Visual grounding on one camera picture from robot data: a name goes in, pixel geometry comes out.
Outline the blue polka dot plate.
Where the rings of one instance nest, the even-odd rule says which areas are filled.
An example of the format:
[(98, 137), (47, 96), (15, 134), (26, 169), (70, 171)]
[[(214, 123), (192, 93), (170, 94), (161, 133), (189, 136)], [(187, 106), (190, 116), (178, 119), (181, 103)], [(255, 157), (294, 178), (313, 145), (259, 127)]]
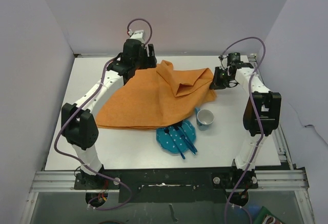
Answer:
[[(196, 141), (195, 127), (189, 120), (185, 119), (164, 128), (169, 128), (171, 136), (175, 139), (175, 142), (183, 154), (187, 151), (191, 151), (191, 153), (195, 155), (198, 152), (194, 145)], [(156, 129), (156, 141), (165, 151), (180, 155), (177, 148), (172, 143), (171, 137), (164, 132), (163, 128)]]

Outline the orange cloth placemat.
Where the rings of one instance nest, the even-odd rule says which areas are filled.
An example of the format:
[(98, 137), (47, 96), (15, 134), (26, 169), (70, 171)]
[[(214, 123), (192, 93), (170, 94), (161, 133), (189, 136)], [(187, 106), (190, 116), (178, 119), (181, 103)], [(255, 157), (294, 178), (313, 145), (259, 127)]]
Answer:
[(196, 107), (212, 102), (209, 68), (175, 70), (162, 60), (135, 75), (108, 99), (96, 117), (99, 128), (156, 129), (190, 117)]

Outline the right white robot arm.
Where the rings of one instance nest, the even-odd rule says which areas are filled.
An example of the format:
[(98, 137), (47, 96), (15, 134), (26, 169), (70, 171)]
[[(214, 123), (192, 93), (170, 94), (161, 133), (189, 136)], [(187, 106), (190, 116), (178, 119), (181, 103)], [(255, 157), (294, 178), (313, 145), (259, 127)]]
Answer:
[(239, 188), (247, 180), (243, 171), (255, 169), (255, 162), (266, 138), (278, 128), (281, 110), (281, 94), (273, 92), (261, 81), (250, 62), (243, 62), (238, 52), (229, 53), (227, 66), (216, 67), (210, 89), (222, 90), (232, 82), (243, 87), (249, 99), (243, 115), (243, 126), (247, 131), (241, 150), (234, 159), (236, 168), (229, 173), (231, 186)]

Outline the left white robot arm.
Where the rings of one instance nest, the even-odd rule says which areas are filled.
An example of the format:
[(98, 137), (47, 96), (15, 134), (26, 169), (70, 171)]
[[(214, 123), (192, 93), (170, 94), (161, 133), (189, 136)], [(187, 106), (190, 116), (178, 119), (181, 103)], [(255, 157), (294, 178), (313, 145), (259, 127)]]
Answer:
[(154, 46), (130, 38), (124, 43), (123, 51), (105, 63), (100, 80), (78, 101), (63, 105), (60, 135), (72, 145), (81, 170), (87, 174), (86, 183), (92, 188), (100, 188), (105, 180), (95, 148), (99, 135), (96, 115), (136, 70), (155, 68), (156, 64)]

